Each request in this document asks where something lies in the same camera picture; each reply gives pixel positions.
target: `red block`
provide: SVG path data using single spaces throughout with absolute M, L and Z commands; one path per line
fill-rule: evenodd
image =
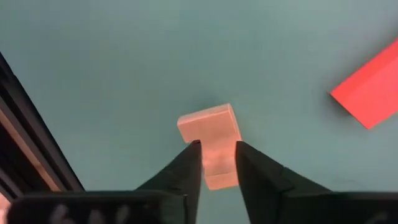
M 331 95 L 366 129 L 398 111 L 398 39 Z

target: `teal surface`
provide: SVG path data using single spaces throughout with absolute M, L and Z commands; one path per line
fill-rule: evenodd
M 231 103 L 243 139 L 333 190 L 398 190 L 398 115 L 367 131 L 329 96 L 398 37 L 397 0 L 2 0 L 0 50 L 88 190 L 134 189 Z M 199 223 L 248 223 L 202 185 Z

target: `wooden block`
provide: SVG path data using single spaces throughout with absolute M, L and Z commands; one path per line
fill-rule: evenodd
M 337 86 L 331 95 L 366 129 L 398 111 L 398 40 Z
M 201 141 L 203 171 L 209 189 L 238 185 L 235 147 L 241 134 L 230 104 L 181 116 L 177 126 L 186 143 Z

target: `table surface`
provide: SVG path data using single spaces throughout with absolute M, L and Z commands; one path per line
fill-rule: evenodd
M 333 190 L 398 190 L 398 115 L 365 130 L 328 91 L 398 37 L 396 0 L 5 0 L 0 50 L 87 190 L 129 190 L 231 103 L 243 139 Z M 199 223 L 248 223 L 202 184 Z

